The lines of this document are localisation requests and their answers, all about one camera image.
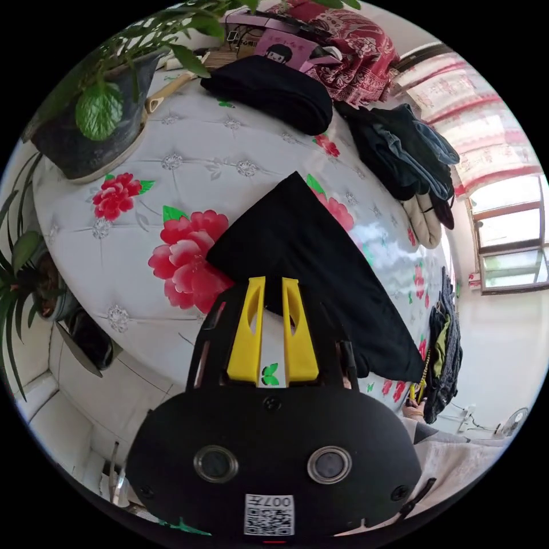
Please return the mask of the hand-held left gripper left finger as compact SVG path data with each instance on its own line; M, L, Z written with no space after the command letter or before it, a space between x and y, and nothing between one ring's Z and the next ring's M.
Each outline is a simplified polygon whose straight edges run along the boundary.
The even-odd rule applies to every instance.
M226 373L230 381L256 383L260 374L266 279L251 277L244 294Z

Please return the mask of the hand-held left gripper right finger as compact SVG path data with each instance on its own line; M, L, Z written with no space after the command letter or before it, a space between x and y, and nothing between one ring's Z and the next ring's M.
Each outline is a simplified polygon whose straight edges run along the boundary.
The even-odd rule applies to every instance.
M281 295L285 381L288 384L314 383L319 376L319 367L299 281L282 278Z

